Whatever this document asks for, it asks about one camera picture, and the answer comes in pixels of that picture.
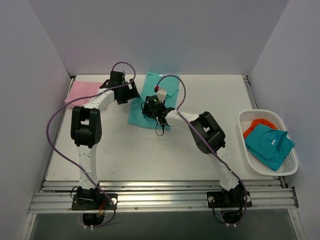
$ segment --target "purple cable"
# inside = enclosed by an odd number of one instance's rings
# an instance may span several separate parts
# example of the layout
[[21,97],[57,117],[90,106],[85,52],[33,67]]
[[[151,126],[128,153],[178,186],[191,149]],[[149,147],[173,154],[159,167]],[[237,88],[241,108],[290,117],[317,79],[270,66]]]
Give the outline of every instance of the purple cable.
[[[136,70],[134,69],[134,67],[133,67],[131,64],[125,62],[125,61],[119,61],[119,62],[117,62],[115,65],[113,65],[112,71],[115,69],[115,67],[116,67],[118,64],[126,64],[126,65],[128,65],[128,66],[130,66],[130,67],[132,68],[132,70],[133,70],[133,78],[131,79],[131,81],[129,81],[129,82],[125,83],[125,84],[122,84],[122,85],[120,85],[120,86],[110,87],[110,88],[106,89],[105,91],[102,91],[102,92],[100,92],[100,93],[98,93],[98,94],[95,94],[95,95],[92,95],[92,96],[82,96],[82,97],[78,97],[78,98],[76,98],[76,99],[74,99],[74,100],[72,100],[72,101],[67,102],[66,104],[64,104],[61,108],[59,108],[58,111],[56,111],[56,112],[50,117],[50,119],[49,119],[49,121],[48,121],[48,123],[47,123],[47,125],[46,125],[46,129],[45,129],[46,139],[47,139],[47,141],[49,142],[51,148],[52,148],[57,154],[59,154],[61,157],[63,157],[64,159],[68,160],[70,163],[76,165],[81,171],[83,171],[83,173],[84,173],[85,176],[89,179],[89,181],[108,199],[108,201],[109,201],[109,202],[111,203],[111,205],[113,205],[113,206],[114,206],[114,203],[112,202],[111,198],[105,193],[105,191],[102,190],[102,188],[101,188],[98,184],[96,184],[96,183],[93,181],[93,179],[88,175],[87,171],[86,171],[81,165],[79,165],[79,164],[76,163],[75,161],[71,160],[69,157],[67,157],[66,155],[64,155],[62,152],[60,152],[60,151],[55,147],[55,145],[52,143],[52,141],[51,141],[51,139],[50,139],[50,136],[49,136],[49,128],[50,128],[50,124],[51,124],[52,120],[55,118],[55,116],[56,116],[61,110],[63,110],[66,106],[68,106],[69,104],[72,104],[72,103],[74,103],[74,102],[76,102],[76,101],[79,101],[79,100],[82,100],[82,99],[92,99],[92,98],[95,98],[95,97],[97,97],[97,96],[100,96],[100,95],[102,95],[102,94],[104,94],[104,93],[106,93],[106,92],[108,92],[108,91],[110,91],[110,90],[114,90],[114,89],[118,89],[118,88],[121,88],[121,87],[125,87],[125,86],[133,83],[133,81],[134,81],[135,78],[136,78]],[[102,227],[102,226],[110,223],[110,222],[115,218],[115,216],[116,216],[116,210],[114,209],[114,210],[113,210],[113,216],[112,216],[110,219],[108,219],[108,220],[106,220],[106,221],[103,221],[100,225],[94,226],[94,228]]]
[[[182,120],[184,120],[184,121],[186,122],[186,124],[187,124],[187,125],[194,131],[194,133],[201,139],[201,141],[202,141],[202,142],[205,144],[205,146],[210,150],[210,152],[211,152],[223,165],[225,165],[225,167],[239,180],[239,183],[243,186],[244,196],[245,196],[244,202],[245,202],[245,203],[244,203],[244,209],[243,209],[242,216],[241,216],[241,218],[239,219],[239,221],[235,223],[236,225],[238,225],[238,224],[240,224],[240,223],[243,221],[243,219],[244,219],[244,217],[245,217],[245,213],[246,213],[246,211],[247,211],[248,193],[247,193],[245,184],[244,184],[244,182],[241,180],[241,178],[240,178],[235,172],[233,172],[233,171],[231,170],[231,168],[229,167],[229,165],[228,165],[225,161],[223,161],[223,160],[217,155],[217,153],[212,149],[212,147],[207,143],[207,141],[201,136],[201,134],[195,129],[195,127],[192,126],[192,124],[179,112],[179,109],[180,109],[181,105],[184,103],[184,101],[185,101],[185,99],[186,99],[186,95],[187,95],[186,86],[185,86],[184,82],[180,79],[180,77],[178,77],[178,76],[176,76],[176,75],[172,75],[172,74],[163,76],[163,77],[158,81],[158,83],[156,84],[156,87],[159,85],[159,83],[160,83],[163,79],[165,79],[165,78],[167,78],[167,77],[174,77],[174,78],[178,79],[178,80],[181,82],[182,86],[183,86],[184,95],[183,95],[183,99],[182,99],[181,103],[180,103],[180,104],[178,105],[178,107],[176,108],[177,114],[180,116],[180,118],[182,118]],[[225,211],[224,213],[221,214],[221,216],[223,217],[224,214],[230,213],[230,212],[237,212],[237,211],[233,211],[233,210]]]

